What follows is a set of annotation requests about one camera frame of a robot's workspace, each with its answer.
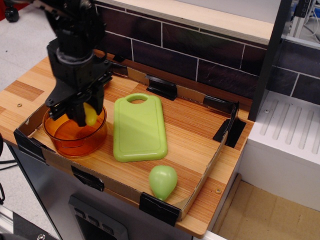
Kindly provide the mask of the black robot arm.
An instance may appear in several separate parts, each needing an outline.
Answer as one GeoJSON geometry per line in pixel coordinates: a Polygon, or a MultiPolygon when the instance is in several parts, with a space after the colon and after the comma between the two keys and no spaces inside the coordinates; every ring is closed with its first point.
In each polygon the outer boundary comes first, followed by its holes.
{"type": "Polygon", "coordinates": [[[112,79],[111,63],[94,52],[105,36],[105,25],[92,0],[40,0],[38,6],[56,35],[47,46],[56,80],[45,101],[49,116],[55,121],[67,115],[84,127],[89,123],[84,104],[99,115],[104,86],[112,79]]]}

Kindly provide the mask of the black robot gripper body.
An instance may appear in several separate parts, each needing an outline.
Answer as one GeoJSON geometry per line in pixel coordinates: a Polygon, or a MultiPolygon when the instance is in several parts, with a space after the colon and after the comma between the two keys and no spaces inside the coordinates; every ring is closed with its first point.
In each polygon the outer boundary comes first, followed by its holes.
{"type": "Polygon", "coordinates": [[[99,42],[86,43],[72,41],[62,46],[58,39],[47,46],[51,70],[56,84],[45,104],[49,108],[49,117],[58,119],[66,114],[67,101],[83,100],[90,104],[92,88],[103,85],[112,79],[111,63],[106,56],[97,57],[94,50],[99,42]]]}

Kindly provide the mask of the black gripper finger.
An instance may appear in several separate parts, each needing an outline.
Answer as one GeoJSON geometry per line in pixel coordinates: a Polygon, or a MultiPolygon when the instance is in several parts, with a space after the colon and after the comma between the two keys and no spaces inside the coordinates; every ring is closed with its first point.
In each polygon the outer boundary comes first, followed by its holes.
{"type": "Polygon", "coordinates": [[[92,95],[89,104],[94,108],[97,115],[100,115],[103,109],[104,102],[104,86],[98,85],[92,88],[92,95]]]}
{"type": "Polygon", "coordinates": [[[66,103],[66,114],[70,120],[77,123],[79,127],[85,127],[86,115],[84,110],[84,100],[69,99],[66,103]]]}

